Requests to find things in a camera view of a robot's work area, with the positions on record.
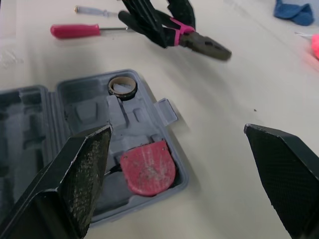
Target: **pink screwdriver handle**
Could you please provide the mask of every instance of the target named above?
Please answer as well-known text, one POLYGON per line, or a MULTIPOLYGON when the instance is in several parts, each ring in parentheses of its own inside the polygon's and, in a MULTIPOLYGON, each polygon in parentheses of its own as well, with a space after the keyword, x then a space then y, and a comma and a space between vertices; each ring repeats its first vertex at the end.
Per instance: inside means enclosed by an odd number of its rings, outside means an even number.
POLYGON ((77 38, 100 35, 98 24, 52 25, 50 31, 56 38, 77 38))

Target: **tool case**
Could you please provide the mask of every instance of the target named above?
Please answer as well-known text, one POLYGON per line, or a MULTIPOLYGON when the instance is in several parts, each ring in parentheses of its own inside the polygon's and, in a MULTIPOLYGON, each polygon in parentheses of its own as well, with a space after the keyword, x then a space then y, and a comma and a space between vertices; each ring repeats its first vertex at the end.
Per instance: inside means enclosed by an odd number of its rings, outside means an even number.
POLYGON ((0 223, 70 136, 106 124, 113 128, 106 171, 127 150, 165 140, 176 176, 166 191, 143 197, 128 189, 122 172, 109 175, 91 223, 116 220, 181 191, 188 184, 188 174, 165 128, 176 120, 169 101, 153 103, 133 70, 62 81, 55 92, 43 86, 0 92, 0 223), (108 82, 120 76, 137 83, 133 99, 122 102, 109 96, 108 82))

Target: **screwdriver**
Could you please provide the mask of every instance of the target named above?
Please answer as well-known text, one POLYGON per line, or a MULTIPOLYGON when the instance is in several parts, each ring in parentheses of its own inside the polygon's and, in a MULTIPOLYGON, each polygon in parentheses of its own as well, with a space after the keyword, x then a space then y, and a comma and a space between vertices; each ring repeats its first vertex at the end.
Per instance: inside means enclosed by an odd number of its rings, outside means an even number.
POLYGON ((101 10, 94 7, 87 7, 87 6, 75 6, 74 11, 76 13, 88 14, 88 15, 95 15, 95 16, 104 16, 104 17, 117 17, 117 12, 101 10))
POLYGON ((71 25, 52 25, 51 34, 59 39, 66 38, 78 38, 86 36, 99 36, 101 30, 124 30, 133 31, 128 27, 107 27, 99 28, 98 24, 86 25, 86 24, 71 24, 71 25))

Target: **red tape measure cover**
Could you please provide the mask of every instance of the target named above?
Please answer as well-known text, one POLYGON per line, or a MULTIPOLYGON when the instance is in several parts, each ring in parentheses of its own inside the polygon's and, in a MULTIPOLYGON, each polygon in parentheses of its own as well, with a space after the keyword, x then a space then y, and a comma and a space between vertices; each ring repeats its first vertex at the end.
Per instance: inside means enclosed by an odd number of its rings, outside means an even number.
POLYGON ((129 189, 141 196, 163 192, 175 179, 175 164, 165 141, 131 149, 120 163, 129 189))

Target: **pliers jaw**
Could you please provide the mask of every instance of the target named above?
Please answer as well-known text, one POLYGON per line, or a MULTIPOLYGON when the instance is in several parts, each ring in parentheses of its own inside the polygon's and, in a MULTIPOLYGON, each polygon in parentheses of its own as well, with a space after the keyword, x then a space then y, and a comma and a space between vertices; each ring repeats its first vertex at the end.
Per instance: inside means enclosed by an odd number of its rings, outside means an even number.
POLYGON ((192 51, 213 57, 221 61, 227 61, 231 57, 231 51, 214 41, 213 39, 202 36, 197 32, 184 33, 179 38, 179 44, 190 48, 192 51))

